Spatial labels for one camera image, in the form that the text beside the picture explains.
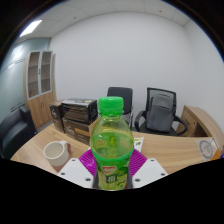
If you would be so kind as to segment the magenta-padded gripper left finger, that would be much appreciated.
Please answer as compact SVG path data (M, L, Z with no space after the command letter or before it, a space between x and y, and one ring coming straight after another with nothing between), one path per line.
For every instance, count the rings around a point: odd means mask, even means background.
M71 158L59 171L58 176L84 188L92 188L97 165L91 150L79 158Z

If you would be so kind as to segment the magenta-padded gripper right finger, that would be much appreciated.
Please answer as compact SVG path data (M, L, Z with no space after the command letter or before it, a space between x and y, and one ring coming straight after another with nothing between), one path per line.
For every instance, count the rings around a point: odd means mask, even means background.
M167 175L155 158L147 159L138 150L133 151L129 163L129 189L141 188Z

